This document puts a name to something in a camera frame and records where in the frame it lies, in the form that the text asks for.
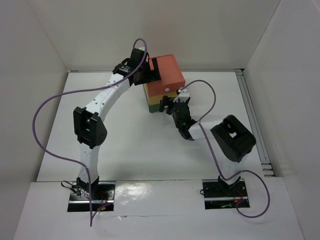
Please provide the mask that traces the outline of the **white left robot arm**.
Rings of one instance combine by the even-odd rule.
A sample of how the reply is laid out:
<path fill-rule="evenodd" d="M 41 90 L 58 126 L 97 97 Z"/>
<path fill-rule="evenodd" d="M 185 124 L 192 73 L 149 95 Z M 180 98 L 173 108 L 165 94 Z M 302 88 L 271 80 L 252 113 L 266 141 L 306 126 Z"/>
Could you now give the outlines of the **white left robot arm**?
<path fill-rule="evenodd" d="M 88 200 L 99 193 L 98 157 L 100 145 L 107 138 L 104 120 L 120 98 L 132 85 L 142 85 L 161 79 L 158 62 L 151 69 L 149 54 L 144 47 L 133 48 L 129 58 L 119 63 L 106 84 L 97 96 L 85 107 L 76 107 L 73 111 L 74 132 L 80 146 L 81 167 L 76 184 L 81 194 Z"/>

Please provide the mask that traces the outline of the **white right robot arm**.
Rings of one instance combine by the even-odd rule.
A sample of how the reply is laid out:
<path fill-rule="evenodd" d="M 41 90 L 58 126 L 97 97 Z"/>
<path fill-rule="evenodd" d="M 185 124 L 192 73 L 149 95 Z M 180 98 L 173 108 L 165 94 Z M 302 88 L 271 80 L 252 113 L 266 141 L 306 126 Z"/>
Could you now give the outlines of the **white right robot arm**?
<path fill-rule="evenodd" d="M 159 111 L 171 115 L 180 135 L 188 141 L 213 139 L 228 159 L 218 177 L 218 190 L 223 196 L 230 196 L 240 181 L 241 162 L 252 151 L 257 141 L 254 135 L 234 116 L 228 115 L 222 122 L 200 123 L 192 119 L 186 101 L 174 101 L 164 96 L 160 100 Z"/>

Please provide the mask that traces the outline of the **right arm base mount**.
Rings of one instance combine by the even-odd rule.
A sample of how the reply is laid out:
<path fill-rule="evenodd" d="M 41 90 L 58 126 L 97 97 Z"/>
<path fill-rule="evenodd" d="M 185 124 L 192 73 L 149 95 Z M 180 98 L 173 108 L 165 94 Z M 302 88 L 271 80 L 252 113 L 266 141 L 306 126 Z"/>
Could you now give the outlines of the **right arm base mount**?
<path fill-rule="evenodd" d="M 232 185 L 227 185 L 222 179 L 205 179 L 199 193 L 204 197 L 206 210 L 249 208 L 246 183 L 240 177 Z"/>

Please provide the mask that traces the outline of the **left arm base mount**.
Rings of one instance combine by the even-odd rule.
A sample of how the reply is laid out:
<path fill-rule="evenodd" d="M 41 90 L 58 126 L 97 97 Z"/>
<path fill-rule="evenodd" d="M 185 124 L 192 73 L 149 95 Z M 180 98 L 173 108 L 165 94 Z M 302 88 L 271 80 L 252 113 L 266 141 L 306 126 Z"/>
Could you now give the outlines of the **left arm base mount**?
<path fill-rule="evenodd" d="M 65 181 L 61 183 L 63 188 L 70 190 L 67 211 L 69 213 L 89 212 L 89 193 L 80 188 L 76 182 Z M 92 211 L 113 212 L 115 200 L 116 182 L 101 181 L 92 190 Z"/>

